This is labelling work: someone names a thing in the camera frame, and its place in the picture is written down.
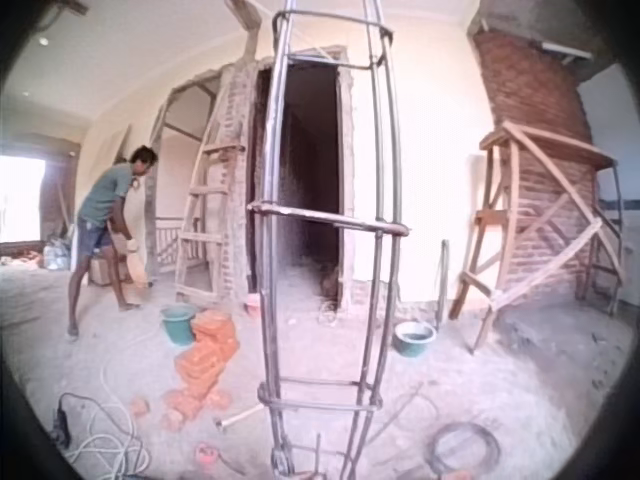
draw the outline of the railing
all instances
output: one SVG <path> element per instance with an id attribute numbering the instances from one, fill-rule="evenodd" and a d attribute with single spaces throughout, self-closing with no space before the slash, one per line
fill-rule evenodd
<path id="1" fill-rule="evenodd" d="M 193 231 L 198 232 L 199 218 L 193 219 Z M 156 251 L 161 272 L 176 268 L 178 260 L 178 235 L 182 230 L 182 217 L 156 217 Z M 204 259 L 203 246 L 188 242 L 187 260 L 198 263 Z"/>

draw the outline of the teal bucket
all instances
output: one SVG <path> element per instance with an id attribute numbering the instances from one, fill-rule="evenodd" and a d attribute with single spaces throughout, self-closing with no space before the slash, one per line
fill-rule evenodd
<path id="1" fill-rule="evenodd" d="M 191 320 L 197 311 L 196 307 L 187 304 L 171 305 L 160 311 L 164 329 L 173 343 L 185 346 L 194 342 Z"/>
<path id="2" fill-rule="evenodd" d="M 393 331 L 393 347 L 403 357 L 417 357 L 436 338 L 431 325 L 421 322 L 402 322 Z"/>

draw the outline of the dark hair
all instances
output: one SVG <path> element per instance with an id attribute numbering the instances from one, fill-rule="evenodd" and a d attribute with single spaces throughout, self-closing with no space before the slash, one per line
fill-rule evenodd
<path id="1" fill-rule="evenodd" d="M 129 159 L 129 163 L 136 163 L 138 160 L 150 167 L 153 167 L 158 161 L 158 154 L 146 145 L 142 145 L 141 147 L 136 148 L 136 151 L 133 152 L 131 159 Z"/>

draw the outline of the concrete floor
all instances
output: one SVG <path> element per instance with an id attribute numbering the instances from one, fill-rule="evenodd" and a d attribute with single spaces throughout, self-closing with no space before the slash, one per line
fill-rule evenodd
<path id="1" fill-rule="evenodd" d="M 311 280 L 304 281 L 315 278 L 307 273 L 291 272 L 280 284 L 283 375 L 356 379 L 363 325 L 355 320 L 326 322 L 319 317 L 322 299 Z M 204 410 L 179 433 L 160 427 L 161 396 L 181 385 L 173 368 L 173 357 L 181 349 L 169 342 L 159 321 L 161 307 L 173 299 L 170 275 L 148 291 L 127 288 L 131 301 L 144 304 L 134 312 L 119 313 L 109 288 L 84 288 L 79 303 L 80 339 L 74 344 L 64 335 L 68 278 L 67 272 L 0 267 L 3 352 L 46 429 L 64 391 L 112 401 L 100 381 L 104 369 L 107 384 L 122 402 L 136 395 L 150 402 L 151 413 L 137 422 L 152 457 L 147 475 L 168 480 L 271 478 L 266 412 L 226 434 L 213 425 L 216 413 Z M 301 295 L 305 289 L 313 295 Z M 256 403 L 256 388 L 264 376 L 259 323 L 241 311 L 234 312 L 234 321 L 241 348 L 220 382 L 234 399 L 227 414 Z M 497 466 L 482 478 L 550 478 L 584 436 L 635 342 L 630 322 L 577 304 L 512 310 L 498 322 L 487 346 L 472 356 L 468 345 L 478 327 L 471 320 L 445 324 L 437 341 L 419 358 L 390 352 L 382 390 L 384 407 L 374 417 L 371 431 L 380 429 L 408 392 L 421 383 L 423 387 L 421 395 L 366 448 L 359 478 L 434 478 L 427 461 L 429 442 L 451 422 L 475 422 L 497 439 Z M 286 388 L 284 395 L 353 401 L 352 391 L 336 389 Z M 86 438 L 93 408 L 81 408 L 71 401 L 67 405 L 74 445 L 78 445 Z M 286 415 L 287 430 L 295 443 L 313 445 L 316 433 L 322 433 L 327 449 L 344 448 L 349 423 L 341 414 L 299 411 Z M 106 428 L 96 424 L 96 430 Z M 470 467 L 483 455 L 482 446 L 472 440 L 456 440 L 459 445 L 438 452 L 450 465 Z M 194 450 L 203 441 L 218 448 L 228 463 L 240 467 L 244 477 L 221 462 L 211 474 L 201 472 Z M 296 457 L 303 469 L 312 460 L 307 454 Z M 75 466 L 86 478 L 105 473 L 93 454 L 80 457 Z M 329 478 L 337 478 L 337 461 L 324 456 L 321 467 Z"/>

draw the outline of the bright window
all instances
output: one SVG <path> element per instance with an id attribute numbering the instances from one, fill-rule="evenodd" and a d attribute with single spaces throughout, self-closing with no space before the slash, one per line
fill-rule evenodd
<path id="1" fill-rule="evenodd" d="M 0 242 L 40 240 L 44 169 L 44 160 L 0 155 Z"/>

